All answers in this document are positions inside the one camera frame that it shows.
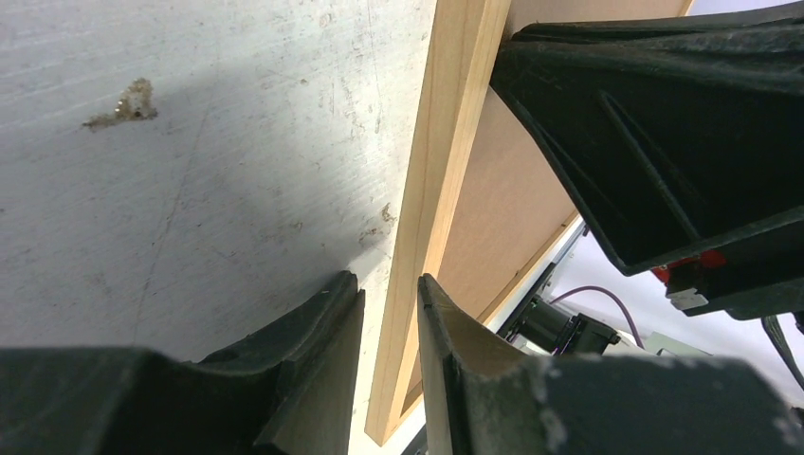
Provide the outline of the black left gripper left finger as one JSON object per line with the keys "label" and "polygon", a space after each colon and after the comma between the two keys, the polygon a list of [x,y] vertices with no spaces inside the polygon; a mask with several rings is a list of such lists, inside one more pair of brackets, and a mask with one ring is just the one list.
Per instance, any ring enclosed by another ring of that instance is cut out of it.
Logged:
{"label": "black left gripper left finger", "polygon": [[5,454],[344,454],[365,294],[317,294],[198,362],[145,348],[1,353]]}

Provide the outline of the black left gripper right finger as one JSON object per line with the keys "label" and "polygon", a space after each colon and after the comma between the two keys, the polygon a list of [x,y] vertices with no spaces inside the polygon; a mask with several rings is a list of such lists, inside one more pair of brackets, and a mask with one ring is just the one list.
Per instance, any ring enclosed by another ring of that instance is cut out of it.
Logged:
{"label": "black left gripper right finger", "polygon": [[750,365],[712,356],[527,355],[418,281],[432,454],[799,454],[803,430]]}

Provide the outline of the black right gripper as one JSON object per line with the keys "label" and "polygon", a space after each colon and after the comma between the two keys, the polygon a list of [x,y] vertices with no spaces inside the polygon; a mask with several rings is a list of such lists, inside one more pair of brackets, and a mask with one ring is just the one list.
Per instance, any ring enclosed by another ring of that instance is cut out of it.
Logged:
{"label": "black right gripper", "polygon": [[689,317],[758,319],[803,385],[778,321],[803,330],[803,251],[712,250],[801,240],[801,2],[533,24],[500,47],[490,85],[621,273],[652,268]]}

